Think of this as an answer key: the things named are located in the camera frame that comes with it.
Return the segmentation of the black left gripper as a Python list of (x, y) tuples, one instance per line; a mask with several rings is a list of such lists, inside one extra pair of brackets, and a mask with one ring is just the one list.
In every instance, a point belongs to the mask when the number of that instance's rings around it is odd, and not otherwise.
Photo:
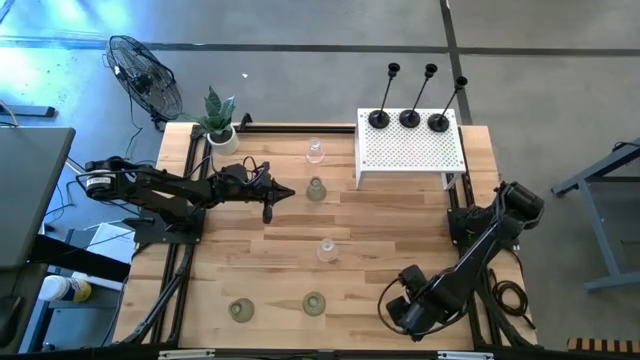
[[(293, 196), (294, 190), (279, 184), (270, 173), (270, 163), (264, 162), (263, 166), (247, 170), (242, 164), (233, 164), (223, 167), (219, 171), (221, 181), (221, 199), (227, 201), (262, 202), (262, 221), (270, 224), (273, 219), (274, 205), (284, 199)], [(258, 182), (262, 179), (262, 185), (270, 193), (264, 196), (258, 191)]]

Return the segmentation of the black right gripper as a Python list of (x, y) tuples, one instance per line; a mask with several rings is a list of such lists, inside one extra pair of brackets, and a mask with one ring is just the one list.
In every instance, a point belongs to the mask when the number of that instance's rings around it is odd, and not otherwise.
[[(408, 291), (419, 291), (427, 285), (427, 279), (417, 265), (403, 269), (399, 279)], [(390, 300), (385, 308), (395, 325), (412, 325), (412, 340), (421, 341), (433, 332), (436, 323), (451, 322), (466, 303), (467, 297), (457, 294), (444, 280), (432, 278), (414, 303), (400, 296)]]

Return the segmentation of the clear ribbed glass candle holder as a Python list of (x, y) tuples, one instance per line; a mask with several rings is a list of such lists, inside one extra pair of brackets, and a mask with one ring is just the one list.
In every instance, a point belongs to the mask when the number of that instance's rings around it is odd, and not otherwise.
[(338, 247), (331, 238), (324, 238), (318, 244), (316, 249), (317, 258), (325, 263), (332, 262), (337, 259)]
[(325, 152), (320, 138), (312, 137), (309, 139), (309, 146), (305, 156), (307, 161), (312, 164), (319, 164), (324, 160)]

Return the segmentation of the green ribbed glass candle holder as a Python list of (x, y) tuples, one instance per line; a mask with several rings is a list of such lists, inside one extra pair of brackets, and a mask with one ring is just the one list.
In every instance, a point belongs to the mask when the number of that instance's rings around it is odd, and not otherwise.
[(238, 298), (229, 304), (228, 313), (233, 321), (247, 323), (254, 316), (255, 306), (248, 298)]
[(302, 309), (308, 316), (320, 316), (326, 309), (326, 299), (320, 292), (309, 292), (302, 300)]
[(318, 176), (312, 177), (306, 189), (307, 199), (312, 202), (323, 201), (326, 198), (326, 194), (327, 190), (321, 178)]

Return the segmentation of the tall black candlestick holder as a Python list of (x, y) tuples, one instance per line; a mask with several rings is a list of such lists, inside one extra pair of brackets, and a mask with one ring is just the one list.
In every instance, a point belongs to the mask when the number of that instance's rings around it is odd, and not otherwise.
[(385, 105), (387, 102), (389, 90), (394, 78), (398, 75), (401, 66), (398, 63), (392, 62), (388, 64), (388, 81), (385, 88), (383, 100), (380, 107), (377, 110), (372, 111), (368, 116), (369, 124), (376, 129), (383, 129), (389, 124), (389, 115), (385, 111)]
[(438, 66), (434, 63), (427, 63), (425, 65), (425, 72), (424, 72), (424, 81), (420, 87), (420, 90), (418, 92), (418, 95), (416, 96), (416, 99), (412, 105), (412, 107), (410, 109), (405, 109), (403, 110), (400, 114), (399, 114), (399, 121), (401, 123), (401, 125), (405, 128), (415, 128), (417, 127), (420, 122), (421, 122), (421, 117), (420, 115), (417, 113), (416, 111), (416, 107), (419, 104), (421, 97), (424, 93), (424, 90), (426, 88), (426, 85), (428, 84), (428, 82), (433, 78), (433, 76), (437, 73), (438, 71)]
[(447, 131), (450, 127), (450, 121), (446, 116), (446, 112), (449, 110), (453, 100), (456, 98), (457, 94), (461, 91), (464, 90), (465, 87), (468, 84), (468, 79), (464, 76), (458, 76), (455, 79), (455, 83), (454, 83), (454, 89), (453, 92), (447, 102), (447, 104), (445, 105), (444, 109), (440, 112), (440, 113), (436, 113), (431, 115), (428, 118), (427, 121), (427, 125), (429, 127), (430, 130), (437, 132), (437, 133), (443, 133), (445, 131)]

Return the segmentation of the green plant in white pot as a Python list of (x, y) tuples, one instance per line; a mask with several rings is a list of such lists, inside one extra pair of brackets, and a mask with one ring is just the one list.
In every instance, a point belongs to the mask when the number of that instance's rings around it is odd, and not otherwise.
[(239, 147), (239, 138), (232, 126), (232, 117), (236, 109), (235, 96), (222, 100), (213, 87), (209, 86), (204, 104), (204, 115), (196, 116), (183, 112), (181, 116), (201, 126), (206, 140), (215, 152), (221, 155), (234, 154)]

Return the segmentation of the white perforated metal riser shelf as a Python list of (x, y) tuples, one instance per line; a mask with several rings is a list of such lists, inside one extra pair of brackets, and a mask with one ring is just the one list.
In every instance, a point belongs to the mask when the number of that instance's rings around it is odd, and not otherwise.
[[(377, 129), (369, 124), (373, 110), (357, 110), (354, 135), (355, 181), (363, 188), (368, 174), (439, 174), (444, 190), (449, 190), (467, 172), (466, 160), (453, 109), (419, 109), (420, 124), (407, 128), (400, 123), (400, 108), (389, 108), (389, 124)], [(432, 115), (445, 115), (449, 128), (436, 132), (429, 128), (427, 119)]]

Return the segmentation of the white paper sheet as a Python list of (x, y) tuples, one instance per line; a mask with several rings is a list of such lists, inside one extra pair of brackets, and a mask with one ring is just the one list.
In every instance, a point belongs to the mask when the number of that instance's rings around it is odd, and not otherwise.
[(87, 250), (123, 263), (130, 264), (136, 244), (135, 231), (119, 225), (101, 223)]

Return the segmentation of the black floor fan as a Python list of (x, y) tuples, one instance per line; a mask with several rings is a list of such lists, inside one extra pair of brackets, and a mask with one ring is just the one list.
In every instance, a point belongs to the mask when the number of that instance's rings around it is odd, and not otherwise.
[(128, 95), (163, 132), (183, 111), (174, 72), (162, 64), (141, 42), (127, 35), (112, 35), (105, 49), (106, 61)]

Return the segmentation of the black orange striped bar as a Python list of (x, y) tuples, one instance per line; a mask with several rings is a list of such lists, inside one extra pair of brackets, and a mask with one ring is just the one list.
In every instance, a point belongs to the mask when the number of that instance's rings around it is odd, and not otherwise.
[(640, 355), (640, 340), (572, 337), (567, 340), (567, 350)]

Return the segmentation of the black beam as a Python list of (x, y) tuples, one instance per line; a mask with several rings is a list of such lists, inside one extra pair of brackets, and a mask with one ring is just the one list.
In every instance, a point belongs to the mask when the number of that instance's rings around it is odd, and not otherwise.
[(72, 246), (45, 235), (36, 236), (28, 261), (58, 266), (117, 282), (122, 282), (129, 275), (131, 268), (128, 263)]

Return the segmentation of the white bottle yellow label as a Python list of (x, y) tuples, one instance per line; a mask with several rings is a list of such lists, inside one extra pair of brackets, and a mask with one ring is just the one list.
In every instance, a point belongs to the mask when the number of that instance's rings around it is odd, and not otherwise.
[(42, 301), (84, 302), (92, 292), (91, 285), (80, 279), (60, 275), (48, 275), (44, 278), (38, 299)]

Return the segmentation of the grey table top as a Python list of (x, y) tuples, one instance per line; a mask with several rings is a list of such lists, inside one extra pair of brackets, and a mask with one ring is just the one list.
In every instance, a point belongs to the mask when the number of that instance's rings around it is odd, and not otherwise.
[(74, 136), (70, 127), (0, 128), (0, 269), (27, 261)]

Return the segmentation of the dark flat floor bar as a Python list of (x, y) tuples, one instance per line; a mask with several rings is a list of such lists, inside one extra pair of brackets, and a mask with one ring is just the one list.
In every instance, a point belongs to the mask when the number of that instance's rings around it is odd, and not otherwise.
[(51, 106), (27, 106), (27, 105), (8, 105), (4, 106), (0, 104), (0, 114), (11, 116), (25, 116), (25, 117), (43, 117), (53, 118), (56, 114), (56, 109)]

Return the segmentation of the silver frame bracket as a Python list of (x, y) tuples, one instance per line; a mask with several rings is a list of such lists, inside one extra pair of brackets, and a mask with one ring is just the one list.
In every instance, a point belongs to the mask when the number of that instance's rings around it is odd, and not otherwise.
[(437, 360), (495, 360), (493, 353), (471, 351), (439, 351)]
[(160, 351), (157, 360), (205, 360), (215, 357), (214, 349), (174, 349)]

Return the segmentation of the blue-grey bench frame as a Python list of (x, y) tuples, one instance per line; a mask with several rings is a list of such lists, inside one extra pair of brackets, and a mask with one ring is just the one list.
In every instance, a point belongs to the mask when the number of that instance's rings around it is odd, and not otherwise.
[(576, 190), (584, 200), (608, 272), (584, 283), (588, 293), (640, 285), (640, 270), (622, 266), (624, 248), (640, 246), (640, 176), (612, 174), (635, 160), (640, 160), (640, 137), (616, 143), (604, 158), (550, 188), (556, 197)]

